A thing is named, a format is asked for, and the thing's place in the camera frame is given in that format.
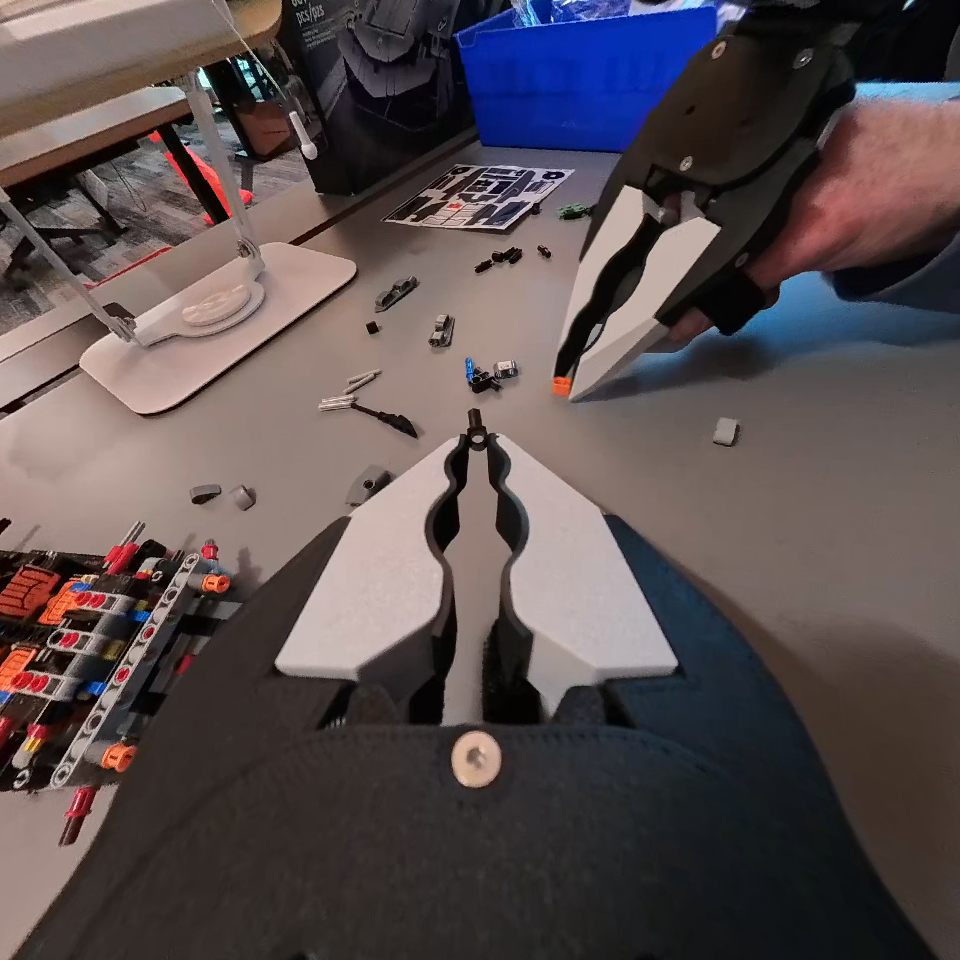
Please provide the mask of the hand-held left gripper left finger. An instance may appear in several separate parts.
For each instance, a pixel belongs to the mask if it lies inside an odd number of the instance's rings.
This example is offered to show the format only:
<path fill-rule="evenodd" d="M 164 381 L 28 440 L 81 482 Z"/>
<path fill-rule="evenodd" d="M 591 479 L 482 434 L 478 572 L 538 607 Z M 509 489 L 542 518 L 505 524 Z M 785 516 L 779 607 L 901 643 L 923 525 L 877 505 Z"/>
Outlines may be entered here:
<path fill-rule="evenodd" d="M 348 517 L 274 665 L 287 677 L 381 687 L 414 724 L 440 724 L 456 644 L 446 551 L 471 447 L 451 438 Z"/>

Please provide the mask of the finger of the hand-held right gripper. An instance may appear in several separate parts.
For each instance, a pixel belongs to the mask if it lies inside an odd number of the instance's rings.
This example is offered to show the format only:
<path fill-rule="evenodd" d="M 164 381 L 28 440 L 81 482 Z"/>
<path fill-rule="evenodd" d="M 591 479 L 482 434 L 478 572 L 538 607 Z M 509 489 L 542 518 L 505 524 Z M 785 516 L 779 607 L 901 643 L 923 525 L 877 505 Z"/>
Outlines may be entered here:
<path fill-rule="evenodd" d="M 653 201 L 624 186 L 581 257 L 556 357 L 556 378 L 575 378 L 595 330 L 615 311 L 621 286 L 653 248 Z"/>
<path fill-rule="evenodd" d="M 658 311 L 720 233 L 718 224 L 694 218 L 667 228 L 654 241 L 638 281 L 628 294 L 614 294 L 616 306 L 605 309 L 600 333 L 582 353 L 571 378 L 571 402 L 611 382 L 666 337 Z"/>

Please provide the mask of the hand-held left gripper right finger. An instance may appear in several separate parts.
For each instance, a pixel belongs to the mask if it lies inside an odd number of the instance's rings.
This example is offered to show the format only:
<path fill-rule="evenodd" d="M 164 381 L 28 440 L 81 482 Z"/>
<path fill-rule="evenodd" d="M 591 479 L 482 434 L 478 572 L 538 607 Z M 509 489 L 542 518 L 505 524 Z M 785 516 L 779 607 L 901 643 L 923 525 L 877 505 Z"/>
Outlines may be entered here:
<path fill-rule="evenodd" d="M 570 690 L 673 676 L 680 664 L 606 514 L 517 443 L 491 435 L 496 531 L 510 548 L 485 651 L 485 719 L 540 722 Z"/>

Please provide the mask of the partly built lego model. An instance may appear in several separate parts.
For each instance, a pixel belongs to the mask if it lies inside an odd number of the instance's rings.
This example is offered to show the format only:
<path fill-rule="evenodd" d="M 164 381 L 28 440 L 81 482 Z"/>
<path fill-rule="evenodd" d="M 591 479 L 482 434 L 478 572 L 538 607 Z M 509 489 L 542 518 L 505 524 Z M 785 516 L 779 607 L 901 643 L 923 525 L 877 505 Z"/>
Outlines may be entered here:
<path fill-rule="evenodd" d="M 145 528 L 102 555 L 2 551 L 2 793 L 71 791 L 60 847 L 242 605 L 216 541 L 189 553 Z"/>

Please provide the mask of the dark grey lego connector block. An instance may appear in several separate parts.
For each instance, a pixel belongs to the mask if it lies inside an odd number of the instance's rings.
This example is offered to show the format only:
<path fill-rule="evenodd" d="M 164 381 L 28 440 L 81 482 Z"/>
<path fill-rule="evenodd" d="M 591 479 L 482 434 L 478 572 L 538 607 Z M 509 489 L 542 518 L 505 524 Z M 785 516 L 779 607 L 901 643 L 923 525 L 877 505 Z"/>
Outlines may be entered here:
<path fill-rule="evenodd" d="M 372 497 L 389 486 L 394 475 L 389 469 L 372 464 L 365 468 L 351 483 L 344 503 L 350 509 L 355 509 L 369 502 Z"/>

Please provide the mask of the lego sticker sheet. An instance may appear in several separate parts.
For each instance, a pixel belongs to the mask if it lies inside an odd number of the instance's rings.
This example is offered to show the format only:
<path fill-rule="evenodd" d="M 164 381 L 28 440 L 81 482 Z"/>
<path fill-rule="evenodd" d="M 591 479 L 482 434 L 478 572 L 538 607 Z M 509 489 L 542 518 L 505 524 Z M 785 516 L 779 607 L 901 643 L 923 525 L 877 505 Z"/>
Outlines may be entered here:
<path fill-rule="evenodd" d="M 435 230 L 506 233 L 530 216 L 534 203 L 543 205 L 573 173 L 555 167 L 458 164 L 402 202 L 383 222 Z"/>

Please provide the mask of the black lego lever with axle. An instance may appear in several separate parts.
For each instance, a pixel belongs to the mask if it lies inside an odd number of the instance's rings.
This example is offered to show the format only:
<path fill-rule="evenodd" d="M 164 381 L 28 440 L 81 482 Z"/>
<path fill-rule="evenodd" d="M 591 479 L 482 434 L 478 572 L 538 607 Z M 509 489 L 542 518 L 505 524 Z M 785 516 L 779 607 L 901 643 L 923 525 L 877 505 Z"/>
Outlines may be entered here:
<path fill-rule="evenodd" d="M 391 429 L 413 439 L 419 438 L 419 433 L 413 422 L 403 414 L 392 414 L 370 409 L 360 405 L 356 400 L 351 403 L 350 409 L 377 420 Z"/>

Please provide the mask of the black lego set box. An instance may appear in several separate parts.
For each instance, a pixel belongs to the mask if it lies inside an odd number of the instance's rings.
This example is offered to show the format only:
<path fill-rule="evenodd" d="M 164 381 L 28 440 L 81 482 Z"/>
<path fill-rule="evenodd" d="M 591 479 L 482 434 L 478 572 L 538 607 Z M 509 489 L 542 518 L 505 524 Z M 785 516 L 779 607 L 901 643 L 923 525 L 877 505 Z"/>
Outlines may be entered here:
<path fill-rule="evenodd" d="M 474 124 L 455 36 L 482 1 L 283 2 L 279 38 L 305 84 L 305 165 L 320 195 L 376 186 Z"/>

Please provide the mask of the blue plastic bin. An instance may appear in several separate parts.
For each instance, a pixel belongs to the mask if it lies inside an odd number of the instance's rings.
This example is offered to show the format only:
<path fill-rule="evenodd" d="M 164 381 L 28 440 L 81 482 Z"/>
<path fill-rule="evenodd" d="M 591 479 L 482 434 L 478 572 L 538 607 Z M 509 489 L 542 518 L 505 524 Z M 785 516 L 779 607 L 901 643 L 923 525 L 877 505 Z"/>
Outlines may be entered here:
<path fill-rule="evenodd" d="M 712 6 L 536 27 L 506 11 L 455 40 L 482 145 L 621 153 L 716 33 Z"/>

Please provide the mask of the white lamp stand base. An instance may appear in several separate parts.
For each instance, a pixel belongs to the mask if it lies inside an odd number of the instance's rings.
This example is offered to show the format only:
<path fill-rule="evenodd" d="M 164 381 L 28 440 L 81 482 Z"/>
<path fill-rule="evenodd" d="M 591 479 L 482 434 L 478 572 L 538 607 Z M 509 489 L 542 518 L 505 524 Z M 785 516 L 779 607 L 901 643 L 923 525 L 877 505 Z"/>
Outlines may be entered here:
<path fill-rule="evenodd" d="M 80 368 L 141 416 L 196 395 L 356 276 L 353 261 L 260 244 L 198 71 L 274 38 L 282 2 L 2 2 L 2 136 L 97 107 L 148 83 L 182 90 L 229 201 L 237 254 L 137 318 L 110 314 L 2 190 L 2 212 L 108 333 Z"/>

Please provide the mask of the brown cabinet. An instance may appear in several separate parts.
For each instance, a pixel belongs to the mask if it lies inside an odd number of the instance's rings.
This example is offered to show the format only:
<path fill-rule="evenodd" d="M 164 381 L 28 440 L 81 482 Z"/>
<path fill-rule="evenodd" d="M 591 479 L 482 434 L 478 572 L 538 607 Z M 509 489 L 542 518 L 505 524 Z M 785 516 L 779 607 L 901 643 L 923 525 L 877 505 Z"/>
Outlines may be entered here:
<path fill-rule="evenodd" d="M 246 56 L 234 56 L 226 62 L 220 100 L 245 157 L 267 162 L 295 146 L 277 91 L 263 70 Z"/>

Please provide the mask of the red orange object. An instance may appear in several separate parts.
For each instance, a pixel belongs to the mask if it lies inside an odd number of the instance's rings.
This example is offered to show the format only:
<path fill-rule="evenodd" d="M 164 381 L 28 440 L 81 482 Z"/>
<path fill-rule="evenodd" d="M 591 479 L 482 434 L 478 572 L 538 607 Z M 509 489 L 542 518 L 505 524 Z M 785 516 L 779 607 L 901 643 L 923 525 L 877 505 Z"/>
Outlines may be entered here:
<path fill-rule="evenodd" d="M 148 139 L 161 150 L 166 162 L 200 201 L 204 213 L 203 222 L 208 226 L 222 223 L 222 219 L 211 216 L 211 210 L 216 204 L 211 205 L 209 201 L 215 200 L 220 212 L 226 215 L 230 215 L 229 202 L 221 180 L 210 164 L 186 146 L 172 126 L 151 132 Z"/>

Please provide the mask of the wooden background table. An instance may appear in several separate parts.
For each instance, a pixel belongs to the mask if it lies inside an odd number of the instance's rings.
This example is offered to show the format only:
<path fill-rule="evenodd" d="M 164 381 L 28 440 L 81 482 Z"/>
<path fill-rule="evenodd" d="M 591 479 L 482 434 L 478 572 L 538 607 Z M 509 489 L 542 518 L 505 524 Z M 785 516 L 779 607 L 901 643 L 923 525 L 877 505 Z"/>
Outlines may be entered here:
<path fill-rule="evenodd" d="M 147 87 L 32 129 L 4 136 L 1 183 L 16 193 L 45 181 L 66 181 L 136 148 L 137 142 L 165 127 L 193 120 L 185 94 L 174 87 Z M 222 219 L 215 199 L 211 216 Z"/>

